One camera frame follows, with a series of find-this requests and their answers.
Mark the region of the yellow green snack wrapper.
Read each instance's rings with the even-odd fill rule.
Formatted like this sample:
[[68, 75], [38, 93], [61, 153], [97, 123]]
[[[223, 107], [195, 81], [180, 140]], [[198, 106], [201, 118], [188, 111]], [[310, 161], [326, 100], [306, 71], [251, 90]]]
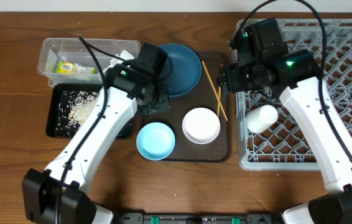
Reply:
[[96, 69], [95, 67], [84, 66], [80, 63], [59, 62], [55, 73], [94, 74], [96, 73]]

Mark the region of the right wooden chopstick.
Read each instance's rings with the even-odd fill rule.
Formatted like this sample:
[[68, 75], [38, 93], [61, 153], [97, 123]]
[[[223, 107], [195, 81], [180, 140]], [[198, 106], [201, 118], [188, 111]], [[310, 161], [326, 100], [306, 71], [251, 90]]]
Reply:
[[[218, 87], [218, 97], [219, 97], [219, 99], [221, 99], [221, 87], [220, 86]], [[217, 111], [216, 111], [218, 118], [220, 117], [220, 112], [221, 112], [220, 104], [221, 103], [219, 101], [218, 104], [217, 104]]]

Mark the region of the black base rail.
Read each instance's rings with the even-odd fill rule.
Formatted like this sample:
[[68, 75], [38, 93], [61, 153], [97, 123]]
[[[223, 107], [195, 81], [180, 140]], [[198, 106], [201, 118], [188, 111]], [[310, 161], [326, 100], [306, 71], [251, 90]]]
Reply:
[[283, 224], [280, 215], [169, 215], [120, 213], [115, 215], [113, 224]]

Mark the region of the clear plastic waste bin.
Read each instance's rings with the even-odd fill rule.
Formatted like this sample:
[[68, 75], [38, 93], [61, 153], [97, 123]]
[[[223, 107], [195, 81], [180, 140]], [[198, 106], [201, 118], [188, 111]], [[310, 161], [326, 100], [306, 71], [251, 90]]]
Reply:
[[[93, 51], [102, 69], [110, 65], [113, 59], [107, 54], [120, 54], [127, 50], [135, 58], [137, 57], [141, 45], [136, 40], [116, 40], [116, 39], [86, 39], [87, 43], [100, 49]], [[71, 74], [55, 73], [59, 62], [80, 63], [84, 66], [95, 67], [94, 74]], [[39, 74], [49, 79], [49, 86], [53, 87], [61, 83], [77, 84], [100, 84], [101, 77], [98, 67], [91, 58], [83, 43], [77, 38], [48, 38], [42, 44], [37, 71]]]

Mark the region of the grey plastic dishwasher rack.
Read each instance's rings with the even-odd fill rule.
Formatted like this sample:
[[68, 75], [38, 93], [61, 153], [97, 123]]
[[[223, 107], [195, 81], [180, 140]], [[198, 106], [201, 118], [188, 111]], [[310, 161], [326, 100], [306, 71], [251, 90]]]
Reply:
[[[326, 19], [325, 82], [330, 99], [352, 136], [352, 19]], [[279, 114], [275, 124], [254, 134], [246, 115], [272, 104]], [[318, 171], [315, 157], [297, 123], [269, 88], [236, 94], [236, 139], [239, 165], [244, 170]]]

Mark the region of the white napkin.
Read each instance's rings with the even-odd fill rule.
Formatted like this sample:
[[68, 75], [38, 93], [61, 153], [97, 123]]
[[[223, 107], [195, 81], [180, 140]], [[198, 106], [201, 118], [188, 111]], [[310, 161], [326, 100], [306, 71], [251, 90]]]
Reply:
[[[127, 50], [123, 50], [119, 55], [116, 54], [117, 57], [120, 57], [124, 60], [132, 60], [132, 59], [135, 59], [135, 57], [130, 54]], [[116, 59], [116, 58], [113, 58], [110, 60], [110, 65], [107, 66], [106, 68], [103, 69], [103, 73], [105, 73], [109, 68], [112, 68], [114, 67], [116, 64], [118, 63], [122, 63], [123, 61], [120, 60], [120, 59]]]

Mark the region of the dark blue plate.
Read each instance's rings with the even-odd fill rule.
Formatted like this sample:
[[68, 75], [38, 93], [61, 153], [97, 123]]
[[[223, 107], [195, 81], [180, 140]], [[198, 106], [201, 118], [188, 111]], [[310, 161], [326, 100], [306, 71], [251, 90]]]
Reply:
[[201, 62], [198, 55], [183, 44], [163, 44], [160, 48], [168, 55], [160, 77], [167, 85], [169, 96], [187, 94], [201, 78]]

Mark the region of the leftover rice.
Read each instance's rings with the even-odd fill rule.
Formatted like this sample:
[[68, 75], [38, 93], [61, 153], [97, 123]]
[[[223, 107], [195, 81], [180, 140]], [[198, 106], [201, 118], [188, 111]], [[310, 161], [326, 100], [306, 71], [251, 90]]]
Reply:
[[96, 105], [96, 91], [64, 91], [58, 104], [56, 130], [78, 130]]

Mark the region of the pink bowl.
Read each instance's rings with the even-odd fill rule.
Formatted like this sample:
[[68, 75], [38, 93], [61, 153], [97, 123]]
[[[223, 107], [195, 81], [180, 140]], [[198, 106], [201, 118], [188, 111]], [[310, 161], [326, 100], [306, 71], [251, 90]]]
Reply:
[[182, 121], [185, 137], [195, 144], [208, 144], [214, 141], [220, 129], [219, 118], [208, 108], [194, 108], [184, 116]]

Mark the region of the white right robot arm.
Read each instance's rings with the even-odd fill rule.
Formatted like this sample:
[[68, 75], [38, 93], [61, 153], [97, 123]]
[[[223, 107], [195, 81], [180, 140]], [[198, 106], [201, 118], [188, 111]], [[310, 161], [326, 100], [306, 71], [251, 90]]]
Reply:
[[352, 223], [352, 137], [330, 100], [323, 65], [309, 50], [290, 51], [275, 19], [243, 22], [223, 65], [223, 93], [270, 88], [297, 122], [320, 167], [327, 194], [282, 214], [284, 223]]

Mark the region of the light blue bowl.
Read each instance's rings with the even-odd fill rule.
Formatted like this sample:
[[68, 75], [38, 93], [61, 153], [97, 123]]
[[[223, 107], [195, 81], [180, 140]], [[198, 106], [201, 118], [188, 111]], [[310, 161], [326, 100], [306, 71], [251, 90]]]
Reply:
[[165, 159], [175, 147], [175, 134], [164, 123], [145, 125], [137, 134], [136, 146], [140, 155], [151, 161]]

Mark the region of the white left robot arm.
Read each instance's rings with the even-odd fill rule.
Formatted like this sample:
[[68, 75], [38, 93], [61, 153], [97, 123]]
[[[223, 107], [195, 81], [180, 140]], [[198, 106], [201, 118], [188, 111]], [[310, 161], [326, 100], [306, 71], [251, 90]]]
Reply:
[[100, 70], [96, 104], [66, 148], [44, 171], [29, 169], [22, 180], [26, 218], [34, 223], [111, 223], [111, 210], [89, 197], [96, 171], [125, 124], [139, 110], [156, 110], [168, 97], [160, 73], [168, 59], [146, 43], [138, 56]]

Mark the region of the left wooden chopstick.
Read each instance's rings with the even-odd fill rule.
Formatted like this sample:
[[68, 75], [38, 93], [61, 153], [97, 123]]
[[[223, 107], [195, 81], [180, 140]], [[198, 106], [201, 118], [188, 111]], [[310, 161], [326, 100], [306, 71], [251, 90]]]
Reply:
[[226, 115], [225, 109], [223, 108], [223, 104], [222, 104], [222, 102], [221, 102], [221, 99], [219, 99], [219, 97], [218, 97], [218, 90], [215, 88], [215, 85], [213, 84], [213, 81], [212, 81], [212, 79], [211, 79], [211, 76], [210, 76], [210, 73], [209, 73], [208, 68], [207, 68], [207, 66], [206, 66], [206, 63], [202, 60], [202, 61], [201, 61], [201, 64], [202, 64], [202, 66], [203, 66], [203, 68], [204, 68], [204, 71], [205, 71], [205, 73], [206, 73], [206, 76], [207, 76], [207, 78], [208, 78], [208, 81], [210, 82], [210, 85], [211, 85], [211, 87], [212, 87], [213, 93], [215, 94], [215, 97], [216, 97], [217, 102], [220, 101], [220, 103], [221, 103], [221, 104], [220, 104], [221, 112], [222, 112], [222, 114], [223, 114], [225, 120], [228, 121], [228, 117], [227, 117], [227, 115]]

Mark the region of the white cup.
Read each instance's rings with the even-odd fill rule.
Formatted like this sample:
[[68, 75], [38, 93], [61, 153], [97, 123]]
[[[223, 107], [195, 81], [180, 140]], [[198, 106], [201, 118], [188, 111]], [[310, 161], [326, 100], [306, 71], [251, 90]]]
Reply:
[[260, 106], [246, 115], [247, 127], [252, 133], [262, 133], [270, 128], [278, 117], [278, 111], [274, 106]]

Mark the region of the black rectangular waste tray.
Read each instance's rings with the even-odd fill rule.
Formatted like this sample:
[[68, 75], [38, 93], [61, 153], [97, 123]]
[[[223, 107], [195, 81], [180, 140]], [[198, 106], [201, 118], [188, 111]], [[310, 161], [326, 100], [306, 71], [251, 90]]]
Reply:
[[90, 105], [98, 99], [101, 85], [62, 83], [54, 86], [46, 125], [46, 135], [52, 138], [72, 138], [81, 123], [76, 111], [89, 114]]

